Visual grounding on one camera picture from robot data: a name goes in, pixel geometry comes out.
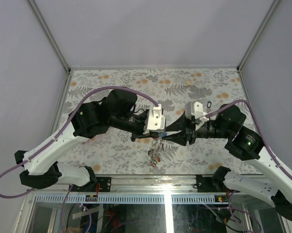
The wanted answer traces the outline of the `large metal keyring with keys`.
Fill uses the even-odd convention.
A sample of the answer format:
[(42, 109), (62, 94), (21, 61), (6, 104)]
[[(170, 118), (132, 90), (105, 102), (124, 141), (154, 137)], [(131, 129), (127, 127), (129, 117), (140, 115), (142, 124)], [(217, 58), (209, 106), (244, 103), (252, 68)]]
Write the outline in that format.
[(161, 154), (164, 151), (164, 140), (163, 138), (167, 136), (167, 133), (159, 133), (157, 138), (153, 138), (152, 145), (147, 152), (147, 159), (151, 167), (157, 167), (161, 162)]

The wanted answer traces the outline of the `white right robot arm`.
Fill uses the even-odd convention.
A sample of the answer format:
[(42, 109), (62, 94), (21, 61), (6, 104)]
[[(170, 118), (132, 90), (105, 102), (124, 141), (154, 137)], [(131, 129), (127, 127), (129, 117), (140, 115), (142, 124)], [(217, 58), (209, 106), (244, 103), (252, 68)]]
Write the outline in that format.
[(236, 105), (223, 104), (215, 116), (212, 120), (207, 116), (184, 113), (166, 127), (165, 130), (172, 134), (163, 139), (181, 146), (192, 145), (198, 138), (227, 139), (224, 148), (257, 169), (268, 182), (250, 179), (220, 166), (212, 176), (212, 187), (220, 192), (230, 189), (248, 194), (292, 221), (292, 170), (272, 153), (262, 136), (243, 125), (246, 115)]

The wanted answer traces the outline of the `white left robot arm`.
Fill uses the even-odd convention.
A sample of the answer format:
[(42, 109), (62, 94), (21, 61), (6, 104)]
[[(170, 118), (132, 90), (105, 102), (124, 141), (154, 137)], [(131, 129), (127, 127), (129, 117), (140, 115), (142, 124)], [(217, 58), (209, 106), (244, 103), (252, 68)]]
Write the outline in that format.
[(58, 160), (79, 144), (105, 134), (110, 127), (141, 136), (148, 110), (136, 109), (137, 95), (115, 89), (100, 101), (83, 103), (64, 130), (52, 134), (31, 151), (15, 153), (17, 164), (25, 162), (20, 182), (34, 189), (44, 189), (54, 184), (70, 184), (73, 191), (94, 191), (97, 179), (89, 166), (69, 166)]

